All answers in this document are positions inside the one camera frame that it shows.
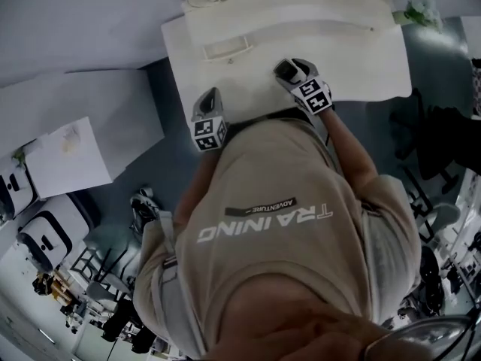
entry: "person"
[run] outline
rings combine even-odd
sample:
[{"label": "person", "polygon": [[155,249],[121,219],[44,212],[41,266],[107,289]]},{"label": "person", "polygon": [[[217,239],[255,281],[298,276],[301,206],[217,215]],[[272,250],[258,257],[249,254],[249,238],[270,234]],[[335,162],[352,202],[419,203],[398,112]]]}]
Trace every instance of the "person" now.
[{"label": "person", "polygon": [[[207,359],[359,359],[419,282],[402,183],[377,173],[333,109],[319,117],[343,175],[292,109],[204,153],[177,206],[175,253]],[[162,224],[147,225],[134,304],[164,337],[153,288],[167,257]]]}]

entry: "gray floor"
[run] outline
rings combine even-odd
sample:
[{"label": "gray floor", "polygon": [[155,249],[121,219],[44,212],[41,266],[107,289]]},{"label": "gray floor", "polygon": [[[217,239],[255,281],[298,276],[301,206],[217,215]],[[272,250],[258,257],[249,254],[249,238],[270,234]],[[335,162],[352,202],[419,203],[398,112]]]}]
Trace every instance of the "gray floor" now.
[{"label": "gray floor", "polygon": [[[425,106],[457,107],[469,116],[473,104],[472,77],[461,21],[447,20],[443,34],[415,25],[405,26],[403,32],[413,87],[420,90]],[[132,262],[135,262],[133,258],[140,245],[129,230],[131,194],[148,185],[153,188],[161,207],[173,211],[199,161],[168,59],[149,66],[147,72],[165,138],[133,162],[114,183],[89,191],[101,210],[102,225],[88,240],[102,250],[114,246],[120,251],[129,246],[126,260]],[[406,129],[396,128],[389,116],[395,111],[415,123],[415,101],[394,98],[386,102],[338,102],[336,111],[367,148],[379,171],[399,177],[411,190],[412,185],[405,178],[402,167],[410,168],[419,179],[416,153],[402,162],[395,158],[395,149],[409,142],[412,135]],[[464,168],[453,163],[448,171],[462,178]],[[443,180],[439,176],[430,181],[419,179],[419,182],[430,198],[448,202],[455,201],[461,185],[460,180],[455,189],[441,197]]]}]

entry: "beige t-shirt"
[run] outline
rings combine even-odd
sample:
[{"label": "beige t-shirt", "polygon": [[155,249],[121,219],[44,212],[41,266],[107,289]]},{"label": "beige t-shirt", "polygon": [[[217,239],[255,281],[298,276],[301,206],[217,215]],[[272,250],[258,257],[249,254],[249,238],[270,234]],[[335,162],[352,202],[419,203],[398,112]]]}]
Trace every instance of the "beige t-shirt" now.
[{"label": "beige t-shirt", "polygon": [[229,296],[266,273],[385,320],[416,282],[420,243],[399,180],[379,176],[355,194],[310,126],[268,120],[225,148],[176,253],[212,346]]}]

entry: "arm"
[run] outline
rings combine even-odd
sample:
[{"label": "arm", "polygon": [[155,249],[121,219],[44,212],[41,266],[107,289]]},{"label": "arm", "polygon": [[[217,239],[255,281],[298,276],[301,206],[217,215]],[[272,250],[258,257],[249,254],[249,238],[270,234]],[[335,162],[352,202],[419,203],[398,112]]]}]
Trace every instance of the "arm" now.
[{"label": "arm", "polygon": [[357,193],[377,177],[376,166],[368,152],[331,108],[321,112],[319,117],[331,136],[344,177]]},{"label": "arm", "polygon": [[189,188],[182,195],[175,209],[174,225],[185,226],[189,222],[192,212],[209,189],[219,158],[220,152],[218,150],[204,153]]}]

